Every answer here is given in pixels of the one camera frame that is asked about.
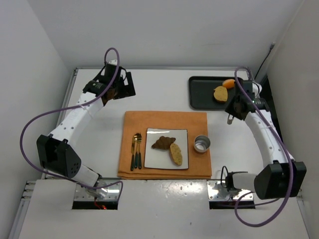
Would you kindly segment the metal serving tongs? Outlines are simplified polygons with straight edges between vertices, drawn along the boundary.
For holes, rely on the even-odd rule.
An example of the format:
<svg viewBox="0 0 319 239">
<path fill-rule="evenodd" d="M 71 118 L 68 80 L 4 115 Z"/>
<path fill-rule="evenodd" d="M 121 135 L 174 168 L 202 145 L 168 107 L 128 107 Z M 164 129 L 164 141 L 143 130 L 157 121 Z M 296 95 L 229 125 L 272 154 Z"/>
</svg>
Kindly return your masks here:
<svg viewBox="0 0 319 239">
<path fill-rule="evenodd" d="M 234 116 L 233 116 L 233 115 L 228 115 L 227 124 L 228 124 L 228 125 L 231 125 L 232 122 L 233 122 L 233 120 L 234 120 Z"/>
</svg>

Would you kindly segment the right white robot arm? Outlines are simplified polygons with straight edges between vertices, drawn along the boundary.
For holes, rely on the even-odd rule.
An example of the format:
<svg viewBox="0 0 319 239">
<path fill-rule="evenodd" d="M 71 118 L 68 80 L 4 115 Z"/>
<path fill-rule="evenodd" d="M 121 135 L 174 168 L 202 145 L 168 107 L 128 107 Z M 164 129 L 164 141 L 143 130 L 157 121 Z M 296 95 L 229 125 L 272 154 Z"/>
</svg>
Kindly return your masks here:
<svg viewBox="0 0 319 239">
<path fill-rule="evenodd" d="M 307 172 L 306 165 L 296 162 L 282 147 L 268 104 L 264 99 L 255 97 L 252 81 L 240 79 L 235 83 L 234 97 L 225 111 L 229 114 L 228 124 L 239 119 L 249 127 L 264 166 L 259 174 L 229 172 L 225 178 L 226 189 L 249 190 L 262 200 L 284 198 L 290 189 L 290 197 L 296 197 Z"/>
</svg>

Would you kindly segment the dark brown bread piece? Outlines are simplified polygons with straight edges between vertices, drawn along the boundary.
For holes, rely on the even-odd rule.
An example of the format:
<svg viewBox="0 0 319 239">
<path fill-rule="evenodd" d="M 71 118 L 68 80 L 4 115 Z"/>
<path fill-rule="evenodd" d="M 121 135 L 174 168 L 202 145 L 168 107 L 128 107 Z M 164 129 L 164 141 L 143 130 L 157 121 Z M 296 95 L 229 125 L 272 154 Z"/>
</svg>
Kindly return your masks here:
<svg viewBox="0 0 319 239">
<path fill-rule="evenodd" d="M 175 137 L 161 136 L 153 145 L 152 149 L 168 150 L 170 145 L 176 141 Z"/>
</svg>

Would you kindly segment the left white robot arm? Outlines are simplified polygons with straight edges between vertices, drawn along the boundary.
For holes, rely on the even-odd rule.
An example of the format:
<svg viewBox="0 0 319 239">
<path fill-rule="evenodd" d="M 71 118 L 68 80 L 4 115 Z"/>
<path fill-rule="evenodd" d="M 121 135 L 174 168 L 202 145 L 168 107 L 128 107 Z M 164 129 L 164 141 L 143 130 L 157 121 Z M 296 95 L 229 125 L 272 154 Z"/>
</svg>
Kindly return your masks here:
<svg viewBox="0 0 319 239">
<path fill-rule="evenodd" d="M 83 88 L 77 108 L 72 109 L 49 135 L 41 135 L 36 142 L 40 165 L 59 176 L 81 183 L 95 198 L 106 196 L 107 184 L 100 174 L 85 166 L 75 152 L 76 142 L 93 116 L 109 100 L 134 96 L 131 72 L 117 65 L 117 60 L 105 63 L 95 78 Z"/>
</svg>

